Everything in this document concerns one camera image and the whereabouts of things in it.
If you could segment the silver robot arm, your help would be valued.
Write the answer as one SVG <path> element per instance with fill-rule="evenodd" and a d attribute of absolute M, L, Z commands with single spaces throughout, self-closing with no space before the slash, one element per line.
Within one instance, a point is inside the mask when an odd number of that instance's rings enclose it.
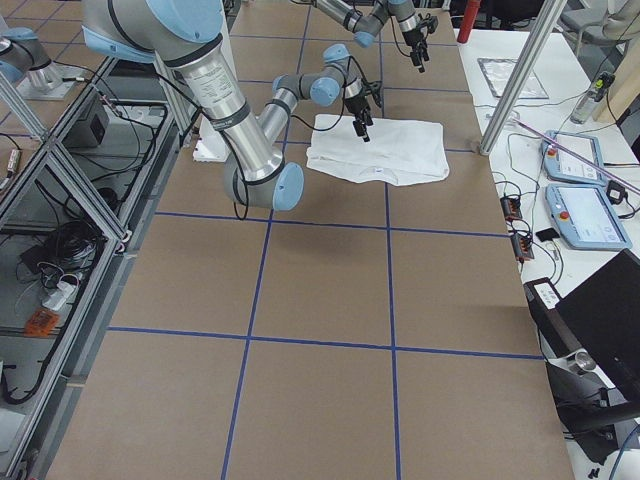
<path fill-rule="evenodd" d="M 226 194 L 246 207 L 289 211 L 300 201 L 303 169 L 273 145 L 300 101 L 328 107 L 343 100 L 362 139 L 373 124 L 370 105 L 382 102 L 379 85 L 336 44 L 324 52 L 322 71 L 277 79 L 273 98 L 255 115 L 223 55 L 219 1 L 85 1 L 82 11 L 90 49 L 138 63 L 161 60 L 180 73 L 229 149 Z"/>
<path fill-rule="evenodd" d="M 399 52 L 410 58 L 420 73 L 425 72 L 424 63 L 429 61 L 427 37 L 436 31 L 438 18 L 417 12 L 412 1 L 374 1 L 368 14 L 338 0 L 302 1 L 301 5 L 311 5 L 341 24 L 363 48 L 368 48 L 387 21 L 395 18 L 405 44 L 411 49 L 408 54 L 401 49 Z"/>

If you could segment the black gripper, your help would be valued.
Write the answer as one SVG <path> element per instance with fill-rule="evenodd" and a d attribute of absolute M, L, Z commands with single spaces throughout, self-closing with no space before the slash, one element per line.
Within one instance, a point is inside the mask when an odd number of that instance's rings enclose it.
<path fill-rule="evenodd" d="M 402 36 L 405 44 L 411 48 L 410 58 L 420 73 L 425 72 L 425 63 L 429 61 L 426 38 L 438 27 L 436 17 L 410 17 L 402 21 Z"/>
<path fill-rule="evenodd" d="M 345 106 L 354 116 L 352 125 L 358 136 L 362 136 L 364 142 L 369 142 L 368 128 L 373 125 L 369 98 L 378 108 L 384 105 L 381 93 L 382 82 L 368 82 L 356 79 L 345 88 Z"/>

